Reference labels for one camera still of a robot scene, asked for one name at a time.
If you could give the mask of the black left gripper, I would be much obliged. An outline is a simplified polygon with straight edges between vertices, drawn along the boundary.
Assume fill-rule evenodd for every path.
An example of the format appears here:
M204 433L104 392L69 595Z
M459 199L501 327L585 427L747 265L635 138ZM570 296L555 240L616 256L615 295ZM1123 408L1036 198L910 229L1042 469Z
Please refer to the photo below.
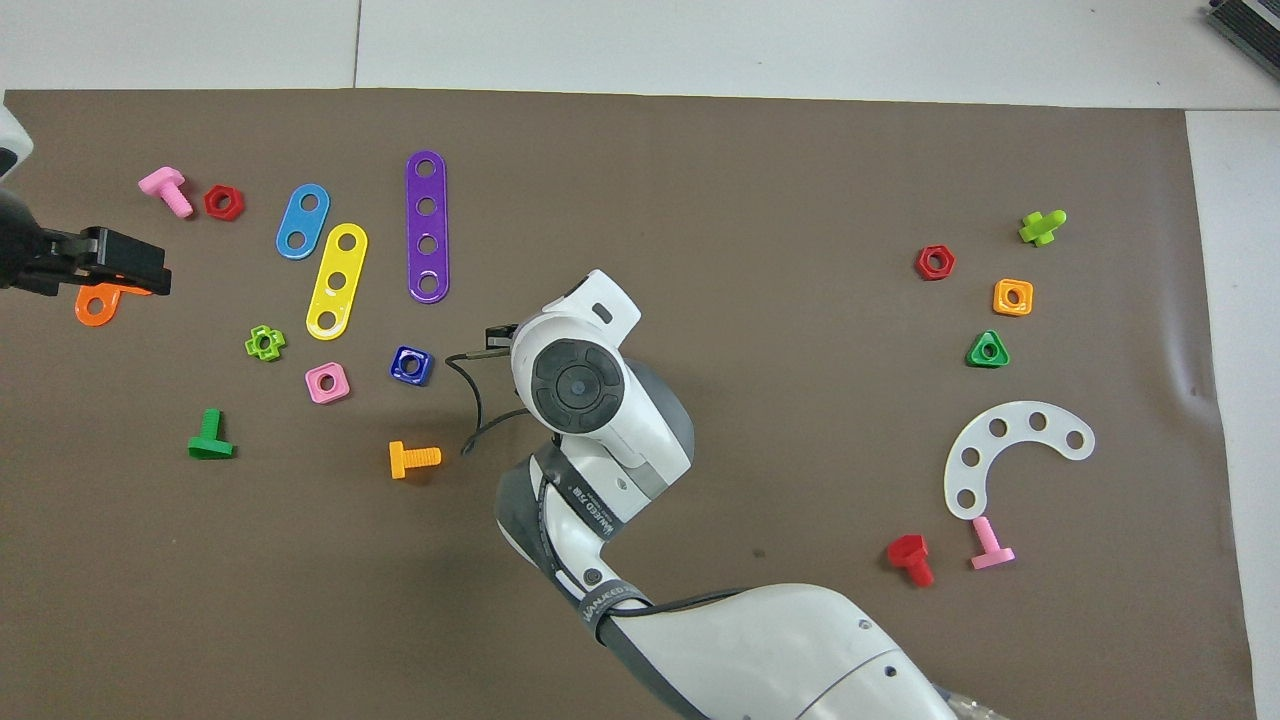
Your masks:
M110 272L155 272L143 275ZM165 251L119 231L0 231L0 290L24 290L55 297L63 284L111 288L122 293L172 293Z

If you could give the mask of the blue square plastic nut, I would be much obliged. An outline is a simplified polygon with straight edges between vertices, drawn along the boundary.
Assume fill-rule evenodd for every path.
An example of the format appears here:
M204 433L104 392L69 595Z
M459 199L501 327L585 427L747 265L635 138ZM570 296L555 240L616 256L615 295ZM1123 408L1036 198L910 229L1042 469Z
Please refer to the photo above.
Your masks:
M402 345L393 355L388 374L401 383L422 387L429 382L434 363L434 356L430 352Z

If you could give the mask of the pink plastic screw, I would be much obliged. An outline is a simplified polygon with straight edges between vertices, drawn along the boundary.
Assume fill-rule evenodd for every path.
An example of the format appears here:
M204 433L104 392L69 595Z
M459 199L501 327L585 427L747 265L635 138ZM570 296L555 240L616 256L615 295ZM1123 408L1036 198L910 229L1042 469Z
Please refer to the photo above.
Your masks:
M974 570L996 568L1016 559L1011 548L1001 544L987 516L973 519L972 527L980 546L980 552L970 559L970 565Z
M195 206L183 191L186 176L173 167L160 167L138 179L141 192L160 199L178 218L186 219L195 214Z

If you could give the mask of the orange plastic screw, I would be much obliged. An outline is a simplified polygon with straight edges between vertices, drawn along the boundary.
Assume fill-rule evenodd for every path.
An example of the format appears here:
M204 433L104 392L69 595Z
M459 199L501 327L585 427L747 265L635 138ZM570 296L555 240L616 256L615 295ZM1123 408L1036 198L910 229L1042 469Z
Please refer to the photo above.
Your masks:
M403 480L410 470L435 468L443 461L439 447L408 448L402 441L390 441L387 448L389 473L394 480Z

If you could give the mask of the pink square plastic nut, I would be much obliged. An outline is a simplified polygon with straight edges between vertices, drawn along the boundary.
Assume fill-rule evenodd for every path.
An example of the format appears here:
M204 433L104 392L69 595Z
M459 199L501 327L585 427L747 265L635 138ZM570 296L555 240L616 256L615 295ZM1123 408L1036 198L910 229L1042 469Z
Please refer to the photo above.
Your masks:
M328 405L349 395L346 369L339 363L324 363L308 369L303 380L312 404Z

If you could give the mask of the dark green plastic screw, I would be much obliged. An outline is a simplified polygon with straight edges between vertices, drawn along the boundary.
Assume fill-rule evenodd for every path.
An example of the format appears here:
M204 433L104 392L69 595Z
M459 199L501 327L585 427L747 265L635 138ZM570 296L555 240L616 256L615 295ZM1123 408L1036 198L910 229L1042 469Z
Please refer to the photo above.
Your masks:
M236 446L221 438L223 413L218 407L204 410L200 429L187 443L187 452L191 457L200 460L230 459L236 454Z

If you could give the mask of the red plastic screw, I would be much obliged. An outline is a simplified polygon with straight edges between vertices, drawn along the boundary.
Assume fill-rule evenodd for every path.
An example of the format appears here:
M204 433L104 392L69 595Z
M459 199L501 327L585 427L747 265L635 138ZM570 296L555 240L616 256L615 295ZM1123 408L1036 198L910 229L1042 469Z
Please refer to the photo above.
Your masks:
M934 573L929 565L929 548L924 536L900 536L886 547L884 556L888 564L904 571L915 587L928 588L934 584Z

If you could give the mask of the lime green plastic screw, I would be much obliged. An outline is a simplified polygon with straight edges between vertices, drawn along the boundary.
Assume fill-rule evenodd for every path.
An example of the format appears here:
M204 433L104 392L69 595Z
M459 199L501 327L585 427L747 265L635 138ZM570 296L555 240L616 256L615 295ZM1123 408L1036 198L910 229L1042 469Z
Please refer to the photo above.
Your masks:
M1053 233L1064 225L1066 220L1068 214L1061 209L1047 214L1032 211L1021 219L1021 227L1018 233L1024 243L1033 243L1036 247L1043 247L1047 243L1053 242Z

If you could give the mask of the orange three-hole angle plate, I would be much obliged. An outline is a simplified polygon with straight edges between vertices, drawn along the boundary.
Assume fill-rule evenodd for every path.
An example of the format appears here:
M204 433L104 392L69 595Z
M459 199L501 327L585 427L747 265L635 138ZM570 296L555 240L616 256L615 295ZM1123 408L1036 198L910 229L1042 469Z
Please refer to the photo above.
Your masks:
M76 319L87 327L101 327L113 320L125 296L150 296L148 290L123 284L81 286L76 296Z

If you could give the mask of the purple four-hole strip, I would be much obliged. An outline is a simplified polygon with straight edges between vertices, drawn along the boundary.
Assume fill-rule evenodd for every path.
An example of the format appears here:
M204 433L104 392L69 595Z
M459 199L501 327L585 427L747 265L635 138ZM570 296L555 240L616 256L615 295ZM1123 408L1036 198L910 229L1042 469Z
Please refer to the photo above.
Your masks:
M430 149L404 164L404 247L410 296L438 304L449 291L448 174L444 158Z

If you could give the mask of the yellow three-hole strip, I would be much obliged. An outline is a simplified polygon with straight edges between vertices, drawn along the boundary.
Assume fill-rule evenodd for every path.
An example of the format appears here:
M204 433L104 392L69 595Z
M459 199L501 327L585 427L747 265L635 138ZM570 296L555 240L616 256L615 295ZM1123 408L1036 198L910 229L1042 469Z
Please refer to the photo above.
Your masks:
M369 236L356 223L329 232L305 318L315 340L337 340L348 328L367 250Z

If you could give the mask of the blue two-hole strip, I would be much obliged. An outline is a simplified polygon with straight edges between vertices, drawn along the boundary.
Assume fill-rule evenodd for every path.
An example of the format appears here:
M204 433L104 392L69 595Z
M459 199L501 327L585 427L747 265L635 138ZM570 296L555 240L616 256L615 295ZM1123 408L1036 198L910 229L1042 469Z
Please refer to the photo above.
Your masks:
M308 258L317 247L330 209L328 191L316 183L296 187L276 229L276 252L292 261Z

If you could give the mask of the brown table mat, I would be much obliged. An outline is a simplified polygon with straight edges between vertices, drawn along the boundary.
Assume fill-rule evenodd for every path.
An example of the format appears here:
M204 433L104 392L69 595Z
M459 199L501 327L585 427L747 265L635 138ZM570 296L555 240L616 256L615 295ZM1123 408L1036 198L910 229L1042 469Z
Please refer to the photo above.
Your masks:
M861 605L924 674L1016 720L1249 720L1201 228L1179 111L415 91L15 92L9 179L45 225L166 250L173 291L91 329L0 292L0 720L659 720L668 708L500 536L516 418L467 457L466 384L393 380L401 345L479 348L594 268L623 352L696 427L689 474L607 547L658 602L803 582ZM404 164L447 164L451 284L407 291ZM175 217L137 182L186 176ZM292 191L317 247L275 249ZM234 222L209 217L237 187ZM1052 243L1019 236L1064 210ZM355 307L310 336L329 232L369 238ZM927 245L956 256L924 281ZM993 311L1029 281L1027 316ZM250 331L282 357L244 350ZM997 331L1007 366L969 366ZM312 404L339 363L349 395ZM1034 400L1094 432L989 469L1011 562L974 570L945 461ZM191 457L206 407L230 459ZM388 443L442 465L389 473ZM886 560L924 536L934 584Z

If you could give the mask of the white curved five-hole plate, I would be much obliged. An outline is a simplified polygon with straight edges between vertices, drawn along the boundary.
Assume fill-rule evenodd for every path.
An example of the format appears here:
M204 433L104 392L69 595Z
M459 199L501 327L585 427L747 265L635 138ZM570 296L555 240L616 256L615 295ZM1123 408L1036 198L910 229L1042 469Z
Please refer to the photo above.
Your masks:
M1082 461L1094 452L1096 437L1075 413L1042 401L1018 400L980 413L960 430L943 465L943 500L955 518L970 521L986 514L991 466L1021 443Z

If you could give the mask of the black ribbed box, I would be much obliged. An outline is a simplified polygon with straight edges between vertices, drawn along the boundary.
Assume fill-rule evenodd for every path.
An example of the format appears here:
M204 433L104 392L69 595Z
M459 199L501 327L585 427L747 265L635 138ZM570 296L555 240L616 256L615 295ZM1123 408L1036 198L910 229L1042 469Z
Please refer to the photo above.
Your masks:
M1280 0L1210 0L1206 19L1280 81Z

